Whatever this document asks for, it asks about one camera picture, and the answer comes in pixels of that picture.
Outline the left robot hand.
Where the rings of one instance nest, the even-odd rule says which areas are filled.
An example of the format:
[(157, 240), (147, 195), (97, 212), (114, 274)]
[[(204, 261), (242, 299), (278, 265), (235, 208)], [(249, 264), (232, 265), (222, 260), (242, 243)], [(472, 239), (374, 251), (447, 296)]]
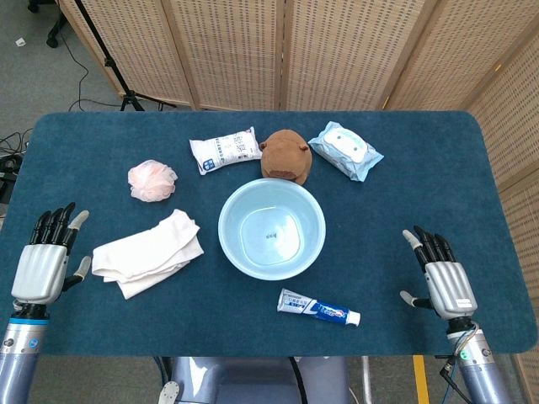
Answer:
[(44, 212), (35, 222), (29, 243), (20, 255), (11, 295), (16, 311), (32, 305), (48, 306), (61, 293), (85, 280), (92, 259), (83, 257), (74, 274), (67, 276), (72, 248), (83, 223), (89, 218), (87, 210), (71, 217), (76, 204), (71, 202), (53, 212)]

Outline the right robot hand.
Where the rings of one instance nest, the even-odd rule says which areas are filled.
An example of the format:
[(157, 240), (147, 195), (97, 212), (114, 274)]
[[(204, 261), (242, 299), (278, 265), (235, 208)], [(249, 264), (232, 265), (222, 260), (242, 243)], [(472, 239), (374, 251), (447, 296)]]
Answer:
[(429, 296), (418, 298), (406, 290), (400, 297), (415, 308), (424, 308), (446, 321), (470, 319), (478, 308), (463, 266), (457, 262), (449, 242), (419, 226), (402, 231), (414, 251), (427, 284)]

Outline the white towel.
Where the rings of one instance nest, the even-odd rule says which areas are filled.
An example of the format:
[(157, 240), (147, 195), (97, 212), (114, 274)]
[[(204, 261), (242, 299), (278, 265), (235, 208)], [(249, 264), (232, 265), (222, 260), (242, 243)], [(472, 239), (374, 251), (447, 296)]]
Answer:
[(199, 230), (186, 212), (174, 210), (149, 230), (96, 247), (92, 274), (116, 283), (129, 300), (201, 256)]

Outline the blue white toothpaste tube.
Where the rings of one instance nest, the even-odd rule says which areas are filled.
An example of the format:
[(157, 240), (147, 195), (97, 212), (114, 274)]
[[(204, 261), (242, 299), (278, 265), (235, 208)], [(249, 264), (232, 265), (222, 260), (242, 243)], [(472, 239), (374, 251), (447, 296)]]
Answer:
[(361, 319), (361, 314), (357, 311), (316, 300), (287, 289), (282, 289), (280, 292), (277, 311), (355, 327), (360, 325)]

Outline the pink mesh bath pouf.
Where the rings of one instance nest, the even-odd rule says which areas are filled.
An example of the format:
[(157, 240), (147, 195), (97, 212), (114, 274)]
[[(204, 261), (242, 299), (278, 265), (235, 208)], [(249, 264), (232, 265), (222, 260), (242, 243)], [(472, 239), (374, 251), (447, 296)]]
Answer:
[(178, 175), (166, 164), (146, 160), (132, 167), (127, 179), (131, 197), (151, 203), (168, 199), (174, 193)]

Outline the light blue plastic basin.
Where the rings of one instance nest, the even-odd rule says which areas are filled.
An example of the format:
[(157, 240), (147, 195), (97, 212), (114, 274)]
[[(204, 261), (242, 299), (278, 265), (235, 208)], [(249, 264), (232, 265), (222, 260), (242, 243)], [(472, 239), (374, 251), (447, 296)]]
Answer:
[(302, 186), (261, 178), (234, 191), (218, 220), (221, 249), (242, 273), (261, 280), (290, 279), (318, 258), (326, 237), (323, 210)]

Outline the yellow floor tape strip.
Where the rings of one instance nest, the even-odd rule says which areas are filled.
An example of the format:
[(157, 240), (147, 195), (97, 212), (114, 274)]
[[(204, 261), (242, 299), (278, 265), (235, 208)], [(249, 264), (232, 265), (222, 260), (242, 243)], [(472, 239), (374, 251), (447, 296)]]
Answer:
[(418, 404), (430, 404), (429, 389), (423, 355), (413, 356), (413, 367)]

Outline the dark blue table mat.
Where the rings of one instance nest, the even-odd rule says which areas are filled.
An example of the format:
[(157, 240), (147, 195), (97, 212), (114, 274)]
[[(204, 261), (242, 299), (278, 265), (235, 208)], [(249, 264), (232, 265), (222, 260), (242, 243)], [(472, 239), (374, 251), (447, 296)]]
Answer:
[[(253, 279), (225, 257), (217, 221), (227, 197), (256, 179), (256, 162), (200, 175), (189, 140), (253, 127), (316, 136), (339, 122), (384, 158), (354, 182), (315, 158), (307, 190), (327, 225), (318, 259), (282, 282)], [(127, 173), (146, 160), (178, 175), (168, 199), (131, 197)], [(425, 296), (424, 276), (402, 231), (441, 234), (463, 264), (475, 320), (497, 353), (521, 353), (537, 326), (477, 121), (465, 112), (71, 112), (36, 124), (0, 230), (0, 337), (12, 313), (19, 255), (46, 210), (75, 203), (90, 215), (69, 260), (145, 231), (175, 209), (200, 228), (204, 253), (127, 300), (89, 275), (50, 308), (47, 354), (302, 356), (444, 354), (446, 324), (399, 295)], [(277, 311), (282, 289), (361, 314), (342, 325)]]

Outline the light blue wet wipes pack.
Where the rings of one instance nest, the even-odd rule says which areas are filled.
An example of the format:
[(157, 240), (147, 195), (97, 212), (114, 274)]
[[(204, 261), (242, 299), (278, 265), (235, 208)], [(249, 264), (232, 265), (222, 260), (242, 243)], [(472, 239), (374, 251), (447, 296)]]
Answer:
[(368, 172), (384, 156), (354, 131), (329, 121), (308, 145), (350, 180), (364, 182)]

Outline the brown capybara plush toy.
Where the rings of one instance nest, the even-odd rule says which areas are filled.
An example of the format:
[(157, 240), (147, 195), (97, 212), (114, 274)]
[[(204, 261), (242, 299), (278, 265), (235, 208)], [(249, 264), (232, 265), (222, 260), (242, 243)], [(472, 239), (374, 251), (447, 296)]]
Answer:
[(312, 153), (307, 142), (294, 130), (274, 132), (259, 144), (264, 178), (278, 178), (303, 185), (311, 171)]

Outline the black tripod stand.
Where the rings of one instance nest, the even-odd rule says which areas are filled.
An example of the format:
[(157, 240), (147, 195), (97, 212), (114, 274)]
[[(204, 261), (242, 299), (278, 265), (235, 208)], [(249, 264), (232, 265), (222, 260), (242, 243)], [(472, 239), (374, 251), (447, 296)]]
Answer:
[(92, 32), (93, 37), (97, 41), (100, 50), (104, 54), (104, 66), (112, 70), (121, 88), (124, 90), (124, 95), (122, 96), (122, 104), (120, 106), (120, 111), (124, 111), (128, 105), (131, 105), (135, 111), (144, 111), (145, 109), (142, 107), (142, 105), (139, 102), (140, 98), (156, 103), (159, 111), (162, 111), (164, 106), (168, 106), (168, 107), (176, 109), (177, 108), (176, 104), (171, 104), (170, 102), (166, 102), (158, 98), (154, 98), (154, 97), (147, 96), (145, 94), (137, 93), (128, 86), (119, 68), (117, 67), (115, 59), (109, 53), (109, 50), (106, 47), (106, 44), (104, 43), (101, 35), (99, 34), (95, 24), (93, 23), (93, 20), (91, 19), (88, 13), (88, 10), (85, 8), (83, 1), (74, 0), (74, 2), (77, 5), (77, 9), (82, 15), (86, 25), (89, 27), (90, 31)]

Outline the blue grey robot torso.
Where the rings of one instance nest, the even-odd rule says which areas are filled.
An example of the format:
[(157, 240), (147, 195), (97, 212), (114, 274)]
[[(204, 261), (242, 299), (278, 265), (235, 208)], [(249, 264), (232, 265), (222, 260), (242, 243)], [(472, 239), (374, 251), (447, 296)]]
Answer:
[(349, 404), (343, 357), (176, 357), (158, 404)]

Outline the white tissue pack blue label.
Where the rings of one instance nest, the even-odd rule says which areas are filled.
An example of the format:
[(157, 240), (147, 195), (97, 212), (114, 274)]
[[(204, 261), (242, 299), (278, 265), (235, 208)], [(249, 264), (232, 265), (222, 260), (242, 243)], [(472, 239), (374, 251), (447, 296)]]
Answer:
[(205, 141), (189, 140), (189, 145), (200, 175), (206, 175), (233, 163), (262, 158), (262, 151), (252, 126), (246, 130)]

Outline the black office chair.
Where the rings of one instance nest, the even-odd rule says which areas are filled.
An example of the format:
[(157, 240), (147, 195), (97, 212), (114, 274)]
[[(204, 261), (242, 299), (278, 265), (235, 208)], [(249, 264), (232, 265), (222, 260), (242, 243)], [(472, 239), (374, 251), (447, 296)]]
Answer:
[(67, 22), (67, 18), (63, 14), (63, 12), (60, 9), (59, 5), (60, 0), (28, 0), (28, 6), (27, 9), (31, 13), (38, 13), (40, 9), (40, 5), (55, 5), (58, 10), (58, 17), (56, 19), (55, 24), (52, 26), (51, 30), (49, 31), (46, 39), (46, 44), (52, 48), (55, 49), (58, 46), (58, 40), (57, 36), (61, 33), (62, 28)]

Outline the woven rattan folding screen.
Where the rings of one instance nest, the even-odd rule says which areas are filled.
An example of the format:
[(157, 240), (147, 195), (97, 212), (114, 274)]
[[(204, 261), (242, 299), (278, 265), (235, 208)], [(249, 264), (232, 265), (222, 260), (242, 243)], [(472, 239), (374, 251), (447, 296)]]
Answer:
[(471, 113), (539, 324), (539, 0), (82, 1), (128, 86), (171, 104)]

